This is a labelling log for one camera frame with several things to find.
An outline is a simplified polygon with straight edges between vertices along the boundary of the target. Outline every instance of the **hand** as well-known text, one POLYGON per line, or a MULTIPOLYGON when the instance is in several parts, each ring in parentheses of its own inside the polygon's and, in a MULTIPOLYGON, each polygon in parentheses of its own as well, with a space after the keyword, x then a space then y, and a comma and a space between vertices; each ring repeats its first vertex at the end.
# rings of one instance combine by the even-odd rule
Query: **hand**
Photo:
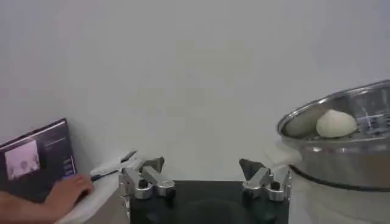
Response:
POLYGON ((57 182, 46 198, 43 206, 58 220, 72 210, 79 196, 87 191, 93 191, 93 184, 89 177, 75 175, 57 182))

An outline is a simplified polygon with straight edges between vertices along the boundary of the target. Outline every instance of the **white wall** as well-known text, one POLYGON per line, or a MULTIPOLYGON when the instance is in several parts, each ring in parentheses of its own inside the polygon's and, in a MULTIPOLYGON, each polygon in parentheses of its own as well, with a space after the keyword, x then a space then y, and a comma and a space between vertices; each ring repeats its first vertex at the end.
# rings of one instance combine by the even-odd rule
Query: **white wall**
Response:
POLYGON ((0 142, 60 117, 80 170, 131 148, 242 178, 282 115, 390 77, 386 0, 0 1, 0 142))

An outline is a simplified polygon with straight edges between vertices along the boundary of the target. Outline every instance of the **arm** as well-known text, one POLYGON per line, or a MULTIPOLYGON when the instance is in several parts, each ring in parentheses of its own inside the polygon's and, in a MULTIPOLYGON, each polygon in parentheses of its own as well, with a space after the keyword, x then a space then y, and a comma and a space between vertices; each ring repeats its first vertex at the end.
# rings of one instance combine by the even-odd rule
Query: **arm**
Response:
POLYGON ((88 177, 76 175, 55 184, 42 204, 0 192, 0 223, 54 223, 72 210, 83 192, 92 190, 88 177))

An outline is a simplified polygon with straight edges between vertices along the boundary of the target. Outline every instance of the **pot handle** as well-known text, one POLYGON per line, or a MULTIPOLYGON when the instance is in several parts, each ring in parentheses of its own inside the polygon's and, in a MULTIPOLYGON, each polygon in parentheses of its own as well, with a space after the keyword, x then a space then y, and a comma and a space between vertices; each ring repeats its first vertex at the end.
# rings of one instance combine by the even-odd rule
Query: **pot handle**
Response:
POLYGON ((275 148, 265 149, 264 154, 270 162, 268 168, 277 170, 290 164, 299 163, 302 160, 301 154, 284 144, 281 140, 275 143, 275 148))

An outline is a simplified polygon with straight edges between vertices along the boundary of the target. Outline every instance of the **black rim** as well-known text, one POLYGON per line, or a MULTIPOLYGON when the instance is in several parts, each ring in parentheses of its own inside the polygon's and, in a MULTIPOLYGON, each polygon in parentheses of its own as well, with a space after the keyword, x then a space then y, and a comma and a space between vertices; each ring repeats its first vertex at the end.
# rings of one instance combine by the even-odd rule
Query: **black rim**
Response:
POLYGON ((307 173, 304 173, 300 171, 295 166, 290 166, 291 170, 294 171, 296 174, 300 175, 301 177, 308 179, 310 181, 313 181, 317 184, 322 184, 330 187, 336 187, 340 189, 345 189, 349 191, 363 191, 363 192, 390 192, 390 188, 382 188, 382 187, 362 187, 362 186, 352 186, 348 184, 338 184, 338 183, 332 183, 325 180, 320 180, 315 177, 312 177, 308 175, 307 173))

